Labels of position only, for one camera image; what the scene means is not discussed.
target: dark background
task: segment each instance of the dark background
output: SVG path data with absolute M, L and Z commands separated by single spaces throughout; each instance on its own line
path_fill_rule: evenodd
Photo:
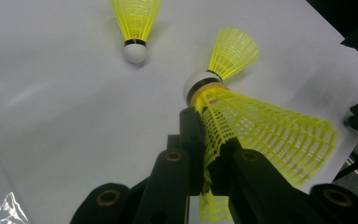
M 344 37 L 358 28 L 358 0 L 307 0 Z

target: white table surface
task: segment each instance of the white table surface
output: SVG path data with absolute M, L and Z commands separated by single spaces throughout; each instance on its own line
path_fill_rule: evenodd
M 183 84 L 207 69 L 225 26 L 261 52 L 227 82 L 233 91 L 340 130 L 337 153 L 302 189 L 330 182 L 358 141 L 342 124 L 358 103 L 358 53 L 305 0 L 163 0 L 142 66 L 123 58 L 107 0 L 0 0 L 0 199 L 13 190 L 33 223 L 69 223 L 94 188 L 149 176 L 179 133 Z

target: screw hole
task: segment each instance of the screw hole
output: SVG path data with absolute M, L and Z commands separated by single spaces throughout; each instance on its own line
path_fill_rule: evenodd
M 258 156 L 256 154 L 254 154 L 254 152 L 243 152 L 242 158 L 245 161 L 257 161 Z
M 349 207 L 352 205 L 351 198 L 345 193 L 336 189 L 325 189 L 324 197 L 330 202 L 342 207 Z
M 97 197 L 97 204 L 100 206 L 110 206 L 118 202 L 120 191 L 117 189 L 107 189 Z
M 167 154 L 165 154 L 165 159 L 167 161 L 179 161 L 182 159 L 182 154 L 180 154 L 179 152 L 169 152 Z

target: black band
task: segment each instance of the black band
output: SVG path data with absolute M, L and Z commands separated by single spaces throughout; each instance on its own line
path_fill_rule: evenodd
M 215 75 L 217 75 L 219 78 L 220 78 L 220 80 L 222 80 L 223 81 L 223 79 L 219 76 L 219 74 L 217 74 L 217 73 L 215 73 L 214 71 L 212 71 L 212 70 L 206 70 L 207 72 L 210 72 L 210 73 L 213 73 L 213 74 L 215 74 Z
M 215 77 L 207 77 L 207 78 L 197 82 L 196 84 L 194 84 L 194 86 L 190 89 L 190 91 L 187 94 L 187 97 L 186 97 L 187 105 L 190 105 L 191 98 L 193 97 L 194 93 L 196 93 L 197 90 L 199 90 L 201 87 L 203 87 L 207 84 L 214 83 L 214 82 L 221 83 L 222 81 Z
M 146 42 L 144 42 L 141 39 L 129 39 L 124 41 L 124 46 L 130 45 L 130 44 L 139 44 L 139 45 L 143 45 L 146 47 Z

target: yellow shuttlecock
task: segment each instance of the yellow shuttlecock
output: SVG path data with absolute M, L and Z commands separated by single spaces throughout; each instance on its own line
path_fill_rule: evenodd
M 214 41 L 208 71 L 226 80 L 258 59 L 258 47 L 244 31 L 226 27 Z
M 130 63 L 146 58 L 146 41 L 161 0 L 109 0 L 124 35 L 124 56 Z
M 204 72 L 185 84 L 186 102 L 194 106 L 205 127 L 205 189 L 212 180 L 208 166 L 228 140 L 263 153 L 294 187 L 300 187 L 323 166 L 335 150 L 337 131 L 327 120 L 316 119 L 229 91 L 220 77 Z M 200 216 L 229 217 L 227 199 L 202 192 Z

